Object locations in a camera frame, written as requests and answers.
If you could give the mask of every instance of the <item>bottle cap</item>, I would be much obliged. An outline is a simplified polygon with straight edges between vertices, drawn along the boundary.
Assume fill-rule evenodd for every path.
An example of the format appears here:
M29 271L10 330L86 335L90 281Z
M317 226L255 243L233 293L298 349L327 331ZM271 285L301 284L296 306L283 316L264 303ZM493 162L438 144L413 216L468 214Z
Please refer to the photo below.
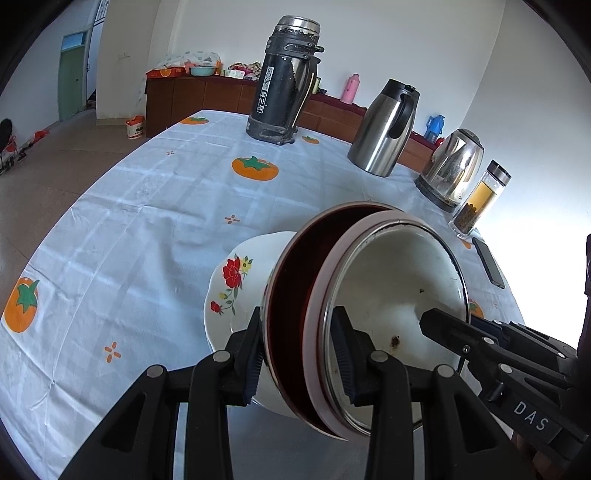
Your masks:
M511 179L511 175L509 175L509 173L494 160L491 160L491 163L486 168L486 171L498 181L500 181L505 187Z

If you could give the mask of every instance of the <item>blue thermos flask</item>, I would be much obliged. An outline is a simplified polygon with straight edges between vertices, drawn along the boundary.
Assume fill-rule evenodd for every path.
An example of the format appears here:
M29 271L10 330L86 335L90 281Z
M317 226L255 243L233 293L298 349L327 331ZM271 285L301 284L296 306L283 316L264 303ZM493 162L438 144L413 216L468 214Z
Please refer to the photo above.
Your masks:
M435 118L432 116L429 117L427 121L427 131L423 135L423 137L430 143L435 143L443 132L443 119L445 117L443 115L437 115Z

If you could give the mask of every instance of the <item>thermos jug handle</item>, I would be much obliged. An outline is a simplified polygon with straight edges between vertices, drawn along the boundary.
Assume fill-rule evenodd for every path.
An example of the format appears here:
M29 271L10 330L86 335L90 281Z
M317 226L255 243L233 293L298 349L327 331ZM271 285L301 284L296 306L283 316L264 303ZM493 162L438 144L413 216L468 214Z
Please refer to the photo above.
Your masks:
M296 119L298 118L300 111L304 108L306 97L308 97L314 87L319 63L320 59L317 59L316 57L311 57L310 61L306 62L306 70L304 71L304 78L306 78L306 81L304 82L304 85L307 85L308 87L300 90L295 97L294 110L291 112L287 122L288 127L293 128L295 126Z
M410 118L415 108L414 98L410 95L402 93L400 95L400 99L402 100L400 113L396 117L396 120L392 123L392 127L390 127L390 130L388 130L388 136L390 138L399 138L400 135L402 135L402 131L404 130L404 127L406 127L408 119Z

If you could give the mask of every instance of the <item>red object on floor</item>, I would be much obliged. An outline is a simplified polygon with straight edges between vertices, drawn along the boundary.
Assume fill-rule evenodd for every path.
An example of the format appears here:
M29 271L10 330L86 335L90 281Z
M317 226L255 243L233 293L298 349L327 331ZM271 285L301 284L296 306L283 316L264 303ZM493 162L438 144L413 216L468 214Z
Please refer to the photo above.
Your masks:
M17 149L17 139L13 135L10 137L10 140L8 141L8 145L6 146L6 151L9 153L12 153L12 152L16 151L16 149Z
M33 143L39 142L40 139L46 137L47 135L49 135L49 130L39 130L35 132L35 135L33 136Z

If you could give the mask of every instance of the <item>small orange flower print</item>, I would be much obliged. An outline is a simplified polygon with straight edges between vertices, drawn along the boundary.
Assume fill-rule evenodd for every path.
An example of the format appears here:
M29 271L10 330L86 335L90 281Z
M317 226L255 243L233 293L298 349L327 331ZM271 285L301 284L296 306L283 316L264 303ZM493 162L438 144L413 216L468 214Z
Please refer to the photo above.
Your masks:
M236 218L236 215L230 215L229 217L224 217L224 220L228 222L228 225L231 225L232 222L239 222L240 220Z
M110 364L111 360L113 360L113 356L117 357L117 358L121 358L121 354L119 352L115 352L115 349L117 348L117 342L113 342L113 344L111 346L106 346L105 347L105 352L107 352L109 355L107 355L107 363Z

